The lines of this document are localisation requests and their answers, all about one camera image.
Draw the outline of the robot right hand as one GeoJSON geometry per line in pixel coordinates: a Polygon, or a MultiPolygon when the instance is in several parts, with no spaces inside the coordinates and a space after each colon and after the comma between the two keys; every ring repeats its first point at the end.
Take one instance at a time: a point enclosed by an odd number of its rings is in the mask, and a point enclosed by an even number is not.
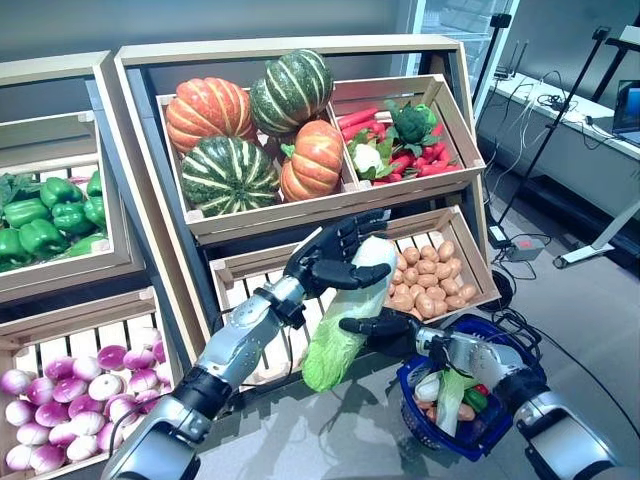
{"type": "Polygon", "coordinates": [[[383,307],[375,317],[345,317],[339,327],[365,337],[365,348],[383,355],[406,359],[417,353],[416,336],[422,327],[409,313],[383,307]]]}

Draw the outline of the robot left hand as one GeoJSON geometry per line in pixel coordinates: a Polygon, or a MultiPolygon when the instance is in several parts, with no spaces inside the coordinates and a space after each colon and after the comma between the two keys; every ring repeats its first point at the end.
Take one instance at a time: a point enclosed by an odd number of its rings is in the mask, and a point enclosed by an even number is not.
{"type": "Polygon", "coordinates": [[[307,299],[328,288],[356,290],[374,285],[391,272],[387,264],[357,267],[351,263],[364,241],[387,228],[389,210],[374,209],[320,227],[297,247],[284,269],[302,286],[307,299]]]}

